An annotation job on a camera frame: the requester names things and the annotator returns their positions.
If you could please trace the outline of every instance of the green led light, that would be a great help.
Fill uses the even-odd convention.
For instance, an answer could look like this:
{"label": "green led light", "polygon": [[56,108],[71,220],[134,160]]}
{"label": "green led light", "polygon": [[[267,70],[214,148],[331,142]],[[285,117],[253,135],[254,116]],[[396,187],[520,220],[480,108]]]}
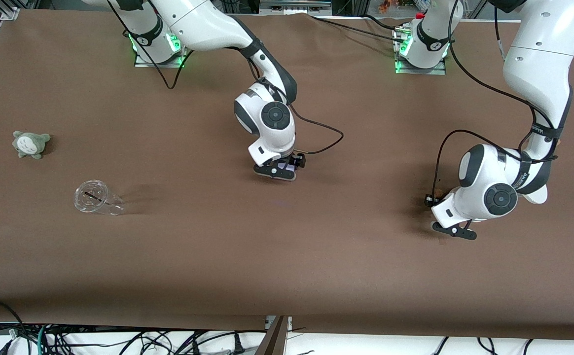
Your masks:
{"label": "green led light", "polygon": [[447,56],[447,50],[449,49],[449,43],[445,46],[445,51],[443,52],[443,58]]}
{"label": "green led light", "polygon": [[409,51],[409,48],[412,45],[412,36],[407,36],[407,39],[405,41],[403,41],[404,45],[401,46],[400,48],[400,53],[402,54],[402,56],[407,56],[407,52]]}
{"label": "green led light", "polygon": [[129,40],[131,41],[131,47],[134,49],[134,52],[138,53],[138,49],[136,48],[136,43],[134,42],[134,39],[131,38],[131,36],[129,36]]}
{"label": "green led light", "polygon": [[169,46],[172,51],[177,52],[179,50],[180,44],[176,35],[167,34],[167,41],[169,42]]}

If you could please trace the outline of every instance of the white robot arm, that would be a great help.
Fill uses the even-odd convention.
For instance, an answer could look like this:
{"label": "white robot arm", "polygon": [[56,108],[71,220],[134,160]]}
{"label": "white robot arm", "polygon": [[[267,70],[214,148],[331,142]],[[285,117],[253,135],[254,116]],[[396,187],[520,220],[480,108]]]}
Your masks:
{"label": "white robot arm", "polygon": [[[449,16],[457,2],[434,0],[436,11],[430,9],[423,19],[423,23],[429,20],[428,23],[439,24],[429,26],[432,32],[438,29],[432,37],[448,37]],[[499,150],[490,144],[474,146],[460,163],[461,186],[431,208],[437,221],[433,225],[436,231],[470,240],[477,236],[468,229],[470,221],[510,213],[519,196],[533,204],[546,201],[551,159],[572,99],[568,72],[574,57],[574,0],[489,2],[505,12],[521,14],[521,26],[506,56],[503,74],[506,83],[537,110],[528,146],[521,153],[515,149]],[[449,9],[449,14],[439,10],[443,8]],[[458,12],[461,10],[454,13],[452,29],[458,23]],[[429,43],[423,44],[418,38],[409,48],[407,60],[418,67],[438,63],[442,53],[429,51]]]}
{"label": "white robot arm", "polygon": [[134,43],[138,56],[145,62],[149,56],[156,64],[164,63],[181,50],[179,40],[172,34],[168,25],[156,13],[149,3],[129,4],[123,0],[82,0],[91,6],[114,8],[129,30],[129,38]]}
{"label": "white robot arm", "polygon": [[[107,0],[103,4],[100,0],[83,1],[107,3]],[[236,49],[260,69],[260,78],[236,98],[235,115],[243,128],[258,136],[248,148],[256,163],[254,171],[271,178],[296,178],[295,170],[305,166],[304,155],[293,153],[295,125],[288,107],[296,100],[296,81],[242,22],[219,11],[210,0],[111,0],[110,3],[130,30],[132,39],[156,62],[173,55],[170,47],[163,48],[157,43],[167,43],[166,39],[174,36],[192,50]],[[140,39],[145,37],[145,30],[154,34],[149,36],[149,42]]]}

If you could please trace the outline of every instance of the blue cable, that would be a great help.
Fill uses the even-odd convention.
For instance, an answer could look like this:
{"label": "blue cable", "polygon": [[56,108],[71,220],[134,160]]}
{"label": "blue cable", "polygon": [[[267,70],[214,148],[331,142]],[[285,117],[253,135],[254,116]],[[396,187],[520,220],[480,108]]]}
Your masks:
{"label": "blue cable", "polygon": [[46,329],[48,325],[42,326],[41,329],[39,329],[39,335],[37,335],[37,355],[42,355],[41,353],[41,337],[43,337],[44,335],[44,329]]}

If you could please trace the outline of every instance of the plastic cup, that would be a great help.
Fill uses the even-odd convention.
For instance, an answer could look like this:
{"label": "plastic cup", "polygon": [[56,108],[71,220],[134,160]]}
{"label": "plastic cup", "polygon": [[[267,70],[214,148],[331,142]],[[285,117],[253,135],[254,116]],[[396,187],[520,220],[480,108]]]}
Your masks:
{"label": "plastic cup", "polygon": [[120,215],[125,202],[100,180],[89,180],[74,192],[74,206],[81,212]]}

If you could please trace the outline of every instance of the brown table surface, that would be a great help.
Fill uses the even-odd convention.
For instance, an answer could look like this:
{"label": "brown table surface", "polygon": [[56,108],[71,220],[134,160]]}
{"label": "brown table surface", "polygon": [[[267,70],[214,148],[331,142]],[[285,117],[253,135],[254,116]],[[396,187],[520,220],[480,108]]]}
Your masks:
{"label": "brown table surface", "polygon": [[[475,225],[478,240],[454,239],[429,230],[422,205],[443,137],[467,128],[517,146],[528,108],[451,59],[446,76],[395,74],[389,41],[304,14],[242,20],[298,81],[297,110],[346,133],[295,182],[251,170],[255,138],[232,104],[252,78],[235,50],[194,54],[167,90],[132,67],[111,13],[3,24],[1,300],[40,323],[241,329],[288,314],[310,332],[574,339],[574,103],[548,202],[521,200]],[[502,25],[507,46],[517,27]],[[508,90],[492,23],[461,23],[456,38],[468,69]],[[296,129],[300,149],[336,137]],[[17,158],[15,130],[52,135],[42,160]],[[476,143],[451,139],[441,188]],[[78,212],[88,179],[123,196],[127,215]]]}

